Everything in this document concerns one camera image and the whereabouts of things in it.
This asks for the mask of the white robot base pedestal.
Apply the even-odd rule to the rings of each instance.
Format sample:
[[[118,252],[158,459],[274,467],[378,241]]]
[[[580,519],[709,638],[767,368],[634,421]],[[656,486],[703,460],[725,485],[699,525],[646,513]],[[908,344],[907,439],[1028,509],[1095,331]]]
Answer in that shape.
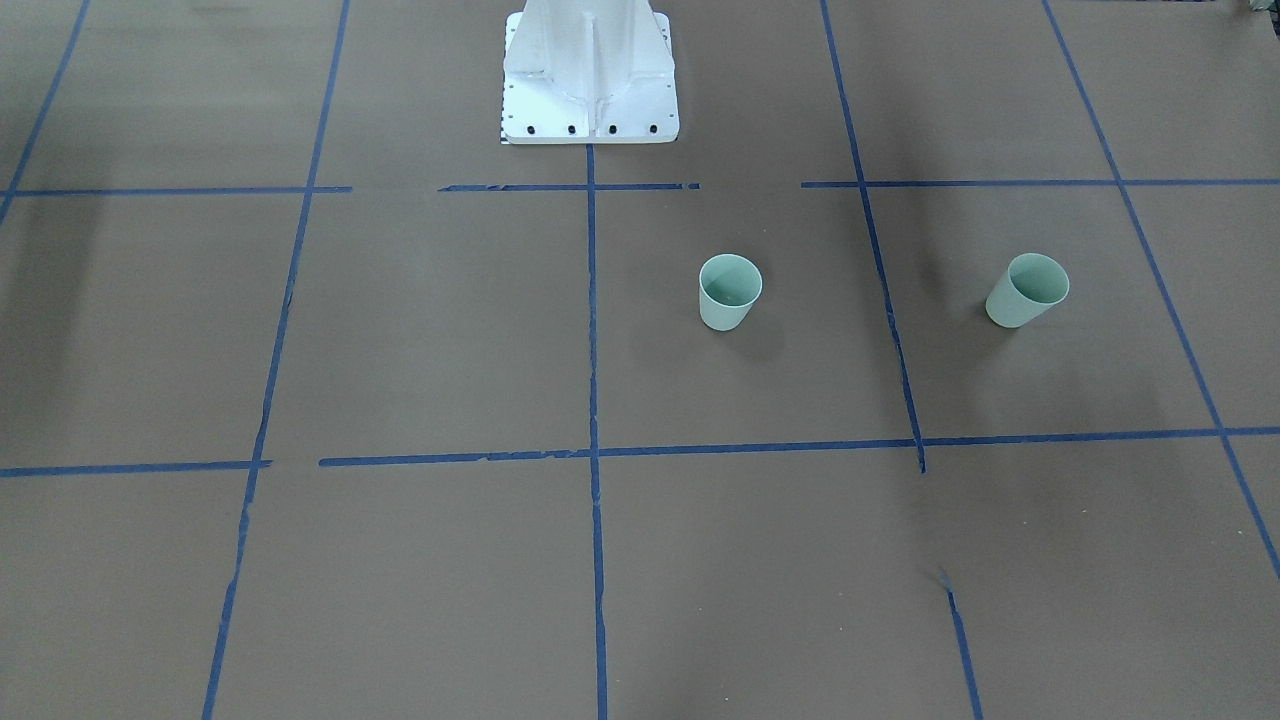
[[[649,1],[527,1],[506,18],[503,142],[671,143],[680,129],[672,28]]]

